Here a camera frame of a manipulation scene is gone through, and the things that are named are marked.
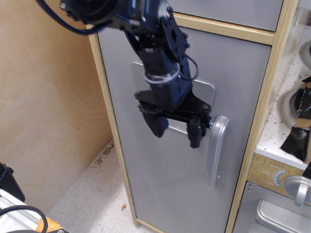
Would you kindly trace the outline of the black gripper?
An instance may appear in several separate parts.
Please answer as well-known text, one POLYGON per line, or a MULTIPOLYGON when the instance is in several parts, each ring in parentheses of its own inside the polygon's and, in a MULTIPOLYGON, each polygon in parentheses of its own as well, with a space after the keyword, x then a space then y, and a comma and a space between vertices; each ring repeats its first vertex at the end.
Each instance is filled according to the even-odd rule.
POLYGON ((135 98, 152 133, 162 137, 168 119, 185 122, 190 146, 198 148, 209 126, 210 105, 193 94, 191 72, 175 71, 165 76, 145 73, 144 78, 151 90, 138 91, 135 98))

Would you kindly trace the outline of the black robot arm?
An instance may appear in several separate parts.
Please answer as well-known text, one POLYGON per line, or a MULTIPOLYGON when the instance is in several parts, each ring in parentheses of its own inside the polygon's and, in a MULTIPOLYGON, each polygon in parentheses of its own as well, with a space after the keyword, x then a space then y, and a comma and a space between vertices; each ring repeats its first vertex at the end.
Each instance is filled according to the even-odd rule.
POLYGON ((169 119, 185 122, 192 148, 200 145, 210 127, 210 105, 192 92, 187 34, 178 27, 173 9, 165 0, 62 0, 60 8, 75 21, 92 25, 89 30, 72 27, 45 1, 38 5, 64 28, 80 34, 114 28, 125 33, 143 63, 150 90, 138 91, 139 110, 157 137, 168 128, 169 119))

